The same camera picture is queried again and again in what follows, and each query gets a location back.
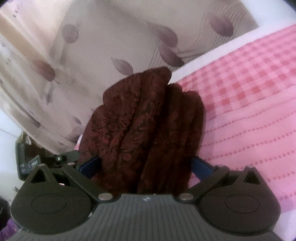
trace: grooved gray platform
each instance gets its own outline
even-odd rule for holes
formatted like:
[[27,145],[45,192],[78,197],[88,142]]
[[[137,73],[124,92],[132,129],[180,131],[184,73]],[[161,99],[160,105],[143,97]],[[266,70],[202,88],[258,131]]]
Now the grooved gray platform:
[[193,205],[178,203],[171,195],[130,194],[122,195],[114,203],[100,204],[84,224],[72,231],[57,235],[20,231],[9,240],[281,241],[272,232],[253,237],[225,234],[206,223]]

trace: floral curtain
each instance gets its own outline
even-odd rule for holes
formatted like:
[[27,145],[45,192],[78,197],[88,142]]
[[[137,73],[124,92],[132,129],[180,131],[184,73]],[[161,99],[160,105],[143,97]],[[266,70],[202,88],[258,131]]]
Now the floral curtain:
[[174,71],[255,28],[239,0],[9,0],[0,108],[49,151],[69,151],[120,79]]

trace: folded cloth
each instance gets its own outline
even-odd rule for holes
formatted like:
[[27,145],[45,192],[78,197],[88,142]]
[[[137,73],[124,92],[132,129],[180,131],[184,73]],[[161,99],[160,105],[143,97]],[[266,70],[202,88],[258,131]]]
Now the folded cloth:
[[197,92],[168,85],[170,78],[165,67],[150,69],[104,92],[104,104],[86,126],[78,161],[101,157],[102,170],[93,178],[101,188],[113,194],[177,195],[188,187],[204,106]]

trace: pink checkered fabric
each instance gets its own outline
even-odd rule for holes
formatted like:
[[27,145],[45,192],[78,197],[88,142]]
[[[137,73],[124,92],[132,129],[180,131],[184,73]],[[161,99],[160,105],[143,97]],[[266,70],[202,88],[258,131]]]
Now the pink checkered fabric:
[[[296,25],[249,43],[178,82],[206,108],[198,155],[232,170],[255,166],[281,205],[296,209]],[[192,175],[189,186],[198,182]]]
[[201,95],[207,119],[248,106],[295,84],[296,25],[258,39],[184,77]]

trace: white bedsheet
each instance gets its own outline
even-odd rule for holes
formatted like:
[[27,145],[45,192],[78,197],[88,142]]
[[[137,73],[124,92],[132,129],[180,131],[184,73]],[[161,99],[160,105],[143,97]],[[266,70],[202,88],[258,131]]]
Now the white bedsheet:
[[[244,46],[247,43],[253,42],[256,39],[264,37],[268,34],[274,33],[278,30],[284,29],[292,24],[296,24],[296,17],[287,18],[281,20],[278,23],[272,22],[270,24],[265,24],[260,26],[258,29],[253,30],[249,33],[244,34],[218,48],[202,55],[201,57],[191,61],[182,68],[173,72],[170,83],[177,82],[178,80],[184,78],[185,76],[195,72],[196,70],[202,68],[203,66],[217,60],[218,58]],[[280,216],[274,232],[284,241],[293,241],[296,238],[296,210],[292,210],[283,213]]]

